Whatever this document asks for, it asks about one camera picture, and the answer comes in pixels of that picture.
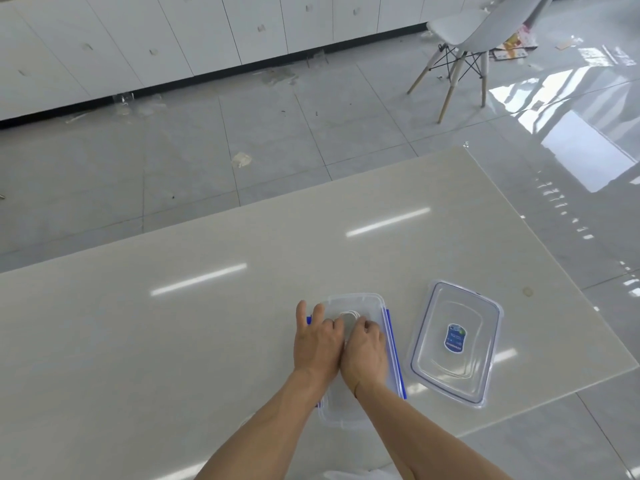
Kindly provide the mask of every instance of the chair seat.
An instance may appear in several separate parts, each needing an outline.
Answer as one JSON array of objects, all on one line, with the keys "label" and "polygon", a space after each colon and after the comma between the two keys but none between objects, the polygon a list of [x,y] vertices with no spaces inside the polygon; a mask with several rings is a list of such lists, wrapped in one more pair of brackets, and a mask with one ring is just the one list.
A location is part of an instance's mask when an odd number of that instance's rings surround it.
[{"label": "chair seat", "polygon": [[484,10],[464,10],[455,15],[427,23],[430,31],[451,47],[464,43],[476,31],[489,13]]}]

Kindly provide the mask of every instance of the hand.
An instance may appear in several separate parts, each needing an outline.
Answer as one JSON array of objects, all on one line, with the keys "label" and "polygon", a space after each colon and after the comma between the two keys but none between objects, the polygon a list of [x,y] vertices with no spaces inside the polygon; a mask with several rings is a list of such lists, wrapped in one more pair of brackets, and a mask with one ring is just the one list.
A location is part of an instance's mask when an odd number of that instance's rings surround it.
[{"label": "hand", "polygon": [[342,318],[324,320],[324,305],[316,305],[307,325],[307,302],[296,308],[296,339],[293,345],[294,371],[304,372],[317,388],[319,401],[331,381],[338,375],[340,357],[344,350],[344,322]]},{"label": "hand", "polygon": [[358,318],[342,355],[340,371],[345,384],[356,396],[361,383],[382,383],[389,370],[387,341],[377,323]]}]

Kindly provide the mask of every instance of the clear plastic container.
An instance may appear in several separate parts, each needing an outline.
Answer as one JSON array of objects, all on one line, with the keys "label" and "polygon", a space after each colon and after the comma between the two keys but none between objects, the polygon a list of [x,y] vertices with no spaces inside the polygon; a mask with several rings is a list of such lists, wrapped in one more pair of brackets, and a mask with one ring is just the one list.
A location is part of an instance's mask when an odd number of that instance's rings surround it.
[{"label": "clear plastic container", "polygon": [[502,316],[489,298],[434,282],[410,343],[409,371],[430,389],[484,406]]},{"label": "clear plastic container", "polygon": [[[345,323],[345,338],[348,340],[358,316],[380,325],[387,337],[389,375],[387,387],[398,396],[406,398],[402,373],[398,364],[396,344],[388,310],[382,297],[375,293],[357,293],[331,296],[324,302],[324,318],[336,320],[342,316]],[[320,419],[328,426],[343,429],[372,428],[372,424],[359,402],[353,396],[342,375],[333,380],[318,407]]]}]

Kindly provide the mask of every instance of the container label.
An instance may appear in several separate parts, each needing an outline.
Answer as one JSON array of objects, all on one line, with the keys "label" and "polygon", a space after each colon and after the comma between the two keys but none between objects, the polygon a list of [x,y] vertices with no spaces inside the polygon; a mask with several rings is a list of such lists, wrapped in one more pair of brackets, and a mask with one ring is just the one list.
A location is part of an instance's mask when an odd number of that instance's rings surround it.
[{"label": "container label", "polygon": [[462,354],[465,348],[465,338],[467,331],[460,325],[452,323],[447,329],[447,338],[444,339],[444,346],[454,354]]}]

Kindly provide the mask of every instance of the white cabinet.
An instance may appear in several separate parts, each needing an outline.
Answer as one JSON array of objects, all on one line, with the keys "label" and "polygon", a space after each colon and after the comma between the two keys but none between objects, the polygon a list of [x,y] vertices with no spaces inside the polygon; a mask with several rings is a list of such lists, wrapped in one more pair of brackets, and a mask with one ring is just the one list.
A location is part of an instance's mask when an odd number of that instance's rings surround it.
[{"label": "white cabinet", "polygon": [[333,42],[333,0],[280,0],[289,53]]},{"label": "white cabinet", "polygon": [[193,74],[158,0],[87,0],[145,86]]},{"label": "white cabinet", "polygon": [[333,41],[376,33],[379,13],[380,0],[333,0]]},{"label": "white cabinet", "polygon": [[409,27],[420,23],[424,0],[381,0],[378,31]]},{"label": "white cabinet", "polygon": [[485,8],[491,4],[491,2],[500,2],[501,0],[465,0],[462,8],[464,10],[473,9],[473,8]]},{"label": "white cabinet", "polygon": [[222,0],[158,0],[195,75],[240,65]]},{"label": "white cabinet", "polygon": [[280,0],[222,0],[243,64],[287,53]]},{"label": "white cabinet", "polygon": [[16,0],[13,3],[92,98],[142,87],[86,0]]},{"label": "white cabinet", "polygon": [[465,0],[424,0],[420,21],[428,22],[443,16],[460,13],[464,2]]},{"label": "white cabinet", "polygon": [[0,4],[0,120],[89,99],[11,3]]}]

